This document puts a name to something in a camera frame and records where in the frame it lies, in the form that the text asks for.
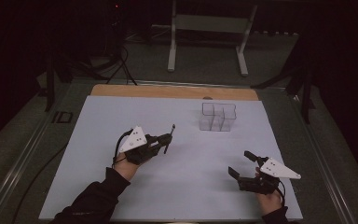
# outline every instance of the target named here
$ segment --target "table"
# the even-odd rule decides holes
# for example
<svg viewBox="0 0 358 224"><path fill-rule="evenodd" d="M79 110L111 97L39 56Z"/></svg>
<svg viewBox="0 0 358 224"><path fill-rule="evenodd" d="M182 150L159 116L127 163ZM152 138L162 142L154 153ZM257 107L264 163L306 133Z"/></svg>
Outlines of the table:
<svg viewBox="0 0 358 224"><path fill-rule="evenodd" d="M213 100L202 100L205 96ZM236 104L238 116L230 132L199 130L203 102ZM138 170L120 195L112 220L260 219L255 195L239 191L227 173L231 166L243 176L254 175L256 165L243 157L244 150L283 162L255 91L114 85L95 86L84 104L39 218L52 219L90 182L103 180L104 166L111 164L118 138L131 125L161 135L173 123L176 130L167 154L160 152ZM282 182L288 218L301 219L290 181Z"/></svg>

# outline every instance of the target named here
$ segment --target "dark background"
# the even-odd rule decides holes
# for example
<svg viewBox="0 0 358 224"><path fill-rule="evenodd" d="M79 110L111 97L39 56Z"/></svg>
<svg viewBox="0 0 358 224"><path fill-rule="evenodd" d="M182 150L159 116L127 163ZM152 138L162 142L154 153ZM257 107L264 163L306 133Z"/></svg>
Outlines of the dark background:
<svg viewBox="0 0 358 224"><path fill-rule="evenodd" d="M78 60L101 51L102 46L91 44L95 43L93 38L112 35L119 44L123 34L107 33L105 17L101 16L109 13L103 7L107 1L92 2L94 6L87 1L0 0L0 130L39 92L35 77L46 71L47 31L57 35L60 47L77 55ZM198 2L183 1L178 10L191 12ZM300 34L287 66L313 62L313 84L320 88L358 162L358 0L253 2L260 3L253 32ZM111 11L109 20L128 24L145 38L151 24L171 23L171 10L167 10L172 7L170 1L109 2L115 3L120 9L113 14ZM244 13L225 10L226 4L204 1L198 12L216 12L218 7L222 16Z"/></svg>

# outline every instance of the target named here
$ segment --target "clear plastic box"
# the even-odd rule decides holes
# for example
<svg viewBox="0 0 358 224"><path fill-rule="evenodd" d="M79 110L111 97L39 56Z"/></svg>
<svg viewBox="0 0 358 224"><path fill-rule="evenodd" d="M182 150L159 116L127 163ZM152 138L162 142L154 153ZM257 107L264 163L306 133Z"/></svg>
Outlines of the clear plastic box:
<svg viewBox="0 0 358 224"><path fill-rule="evenodd" d="M233 104L203 103L200 130L229 132L236 117Z"/></svg>

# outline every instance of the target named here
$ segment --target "wire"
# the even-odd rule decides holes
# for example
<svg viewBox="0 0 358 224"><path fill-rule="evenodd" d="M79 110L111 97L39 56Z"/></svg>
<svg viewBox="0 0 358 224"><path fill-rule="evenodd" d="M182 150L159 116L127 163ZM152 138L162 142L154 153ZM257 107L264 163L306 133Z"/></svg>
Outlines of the wire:
<svg viewBox="0 0 358 224"><path fill-rule="evenodd" d="M106 80L106 84L109 84L109 82L112 80L112 78L115 76L115 74L120 70L120 68L124 65L124 63L127 61L128 57L129 57L129 52L127 51L126 48L122 47L125 51L126 51L126 57L123 60L123 58L120 56L120 60L122 61L121 65L116 69L115 72L112 73L112 76L110 76L110 78L108 78Z"/></svg>
<svg viewBox="0 0 358 224"><path fill-rule="evenodd" d="M152 38L158 37L158 36L160 36L160 35L164 35L165 33L168 33L170 30L171 30L171 27L168 28L167 30L165 30L165 31L163 31L163 32L161 32L161 33L159 33L159 34L152 35Z"/></svg>
<svg viewBox="0 0 358 224"><path fill-rule="evenodd" d="M78 15L80 14L80 10L78 7L75 7L75 13L76 13L76 24L81 24L81 21L79 20ZM89 69L90 71L86 74L90 75L90 72L95 73L97 76L102 74L102 73L106 73L106 72L110 72L111 70L113 70L115 68L115 65L117 63L117 57L112 56L111 53L113 50L115 50L116 48L112 47L112 45L110 44L110 42L108 43L108 39L109 36L111 35L109 33L109 30L107 29L107 27L109 26L110 23L114 22L114 21L118 21L118 24L121 25L121 19L119 16L114 17L115 12L113 11L113 9L110 7L110 4L108 1L105 1L105 5L103 5L103 9L102 9L102 13L103 13L103 31L104 31L104 46L103 46L103 53L102 53L102 57L105 56L105 54L109 53L109 62L107 63L103 63L97 66L93 66L92 64L87 64L87 63L81 63L81 65L83 66L83 69ZM74 66L73 64L68 64L69 66L75 68L75 69L79 69L79 70L83 70L79 67Z"/></svg>
<svg viewBox="0 0 358 224"><path fill-rule="evenodd" d="M118 163L118 162L120 162L120 161L124 161L124 160L126 160L126 159L127 159L127 157L124 157L123 159L121 159L121 160L119 160L119 161L116 161L115 164Z"/></svg>
<svg viewBox="0 0 358 224"><path fill-rule="evenodd" d="M132 133L133 129L130 129L129 131L127 131L126 133L123 133L119 138L118 138L118 141L117 141L117 144L116 144L116 150L115 150L115 157L113 158L113 163L112 163L112 168L115 167L115 164L118 163L119 161L116 161L116 158L117 158L117 155L118 155L118 147L120 146L120 143L121 143L121 140L127 136L127 135L130 135Z"/></svg>
<svg viewBox="0 0 358 224"><path fill-rule="evenodd" d="M129 35L129 36L127 36L127 37L125 38L125 40L126 40L126 41L129 41L131 38L133 38L133 37L136 36L136 35L138 35L138 33L135 33L135 34L133 34L133 35Z"/></svg>
<svg viewBox="0 0 358 224"><path fill-rule="evenodd" d="M31 186L34 184L34 182L36 181L36 179L39 177L39 175L42 173L42 171L44 171L46 169L46 167L61 153L63 152L64 149L66 149L66 147L68 146L68 143L66 143L56 154L54 154L53 157L51 157L51 159L37 172L36 176L34 177L34 179L31 181L31 183L28 185L28 188L25 190L24 194L21 197L21 200L19 202L19 205L17 206L16 212L14 213L14 216L11 220L11 223L15 223L17 215L19 214L22 202L25 199L25 196L28 194L28 191L30 190Z"/></svg>
<svg viewBox="0 0 358 224"><path fill-rule="evenodd" d="M132 75L130 74L129 68L127 67L126 63L123 61L124 64L124 73L126 74L127 77L127 84L129 84L129 79L131 80L131 82L137 86L138 84L136 83L136 81L133 79Z"/></svg>
<svg viewBox="0 0 358 224"><path fill-rule="evenodd" d="M285 199L284 199L284 197L286 196L286 187L284 186L284 184L283 184L283 182L280 180L279 181L281 184L282 184L282 186L283 186L283 193L281 192L281 190L277 187L276 188L276 190L281 194L281 197L282 197L282 202L281 202L281 204L282 204L282 207L284 207L284 204L285 204Z"/></svg>

